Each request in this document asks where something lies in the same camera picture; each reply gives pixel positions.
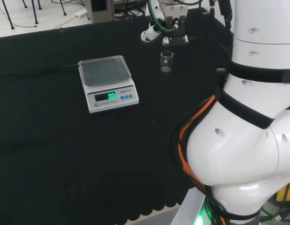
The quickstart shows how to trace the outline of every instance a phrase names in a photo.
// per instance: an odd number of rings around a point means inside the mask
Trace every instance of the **black table surface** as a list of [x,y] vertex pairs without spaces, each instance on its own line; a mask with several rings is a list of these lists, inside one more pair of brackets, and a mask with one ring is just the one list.
[[[205,37],[200,10],[189,36]],[[0,38],[0,225],[124,224],[192,187],[170,151],[173,129],[213,94],[219,47],[193,40],[160,72],[161,40],[144,45],[149,18]],[[90,114],[78,67],[17,74],[122,55],[139,104]]]

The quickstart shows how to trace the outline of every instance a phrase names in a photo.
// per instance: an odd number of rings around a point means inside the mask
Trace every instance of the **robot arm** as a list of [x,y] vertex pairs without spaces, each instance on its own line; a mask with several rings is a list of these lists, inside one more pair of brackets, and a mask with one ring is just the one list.
[[[235,5],[234,70],[223,93],[239,106],[218,99],[190,135],[187,159],[227,212],[248,216],[290,183],[290,0]],[[270,123],[255,124],[251,114]],[[230,222],[258,225],[259,218]]]

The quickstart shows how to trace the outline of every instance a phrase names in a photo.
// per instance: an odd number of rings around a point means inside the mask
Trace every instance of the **small glass cup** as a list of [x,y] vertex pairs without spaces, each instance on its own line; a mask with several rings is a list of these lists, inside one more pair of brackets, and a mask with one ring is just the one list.
[[172,51],[162,51],[160,53],[160,69],[164,73],[171,71],[173,64],[173,55]]

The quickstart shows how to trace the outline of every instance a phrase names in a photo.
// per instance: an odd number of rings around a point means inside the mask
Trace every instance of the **metal stand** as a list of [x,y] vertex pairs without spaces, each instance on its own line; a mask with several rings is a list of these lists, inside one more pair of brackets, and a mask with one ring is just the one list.
[[24,4],[24,8],[27,8],[27,5],[25,4],[25,1],[22,0],[23,4]]
[[12,28],[12,30],[13,30],[13,29],[15,29],[15,28],[14,28],[14,26],[13,26],[12,20],[11,20],[10,17],[9,17],[8,8],[6,8],[6,5],[5,5],[4,0],[2,0],[2,3],[3,3],[3,5],[4,5],[5,12],[6,12],[6,14],[8,15],[8,20],[9,20],[10,26],[11,26],[11,28]]
[[40,4],[40,0],[38,0],[38,9],[39,9],[39,10],[42,9],[41,4]]
[[60,0],[60,3],[61,3],[62,10],[64,11],[64,15],[67,15],[67,13],[66,13],[65,10],[64,10],[64,6],[62,5],[61,0]]
[[36,9],[34,8],[34,2],[33,2],[33,0],[31,0],[31,3],[32,3],[32,8],[33,8],[34,18],[36,20],[36,24],[38,24]]

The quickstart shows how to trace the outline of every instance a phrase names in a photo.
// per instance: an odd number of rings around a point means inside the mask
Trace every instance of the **green tube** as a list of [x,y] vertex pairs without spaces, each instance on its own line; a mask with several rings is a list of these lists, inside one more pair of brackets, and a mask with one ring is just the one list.
[[159,31],[164,32],[164,33],[170,33],[170,32],[173,32],[175,30],[175,28],[172,28],[170,30],[169,29],[166,29],[165,27],[163,27],[159,23],[158,19],[154,15],[153,8],[151,6],[151,1],[150,0],[148,0],[148,7],[149,7],[150,16],[153,19],[153,22],[157,26],[157,28],[159,29]]

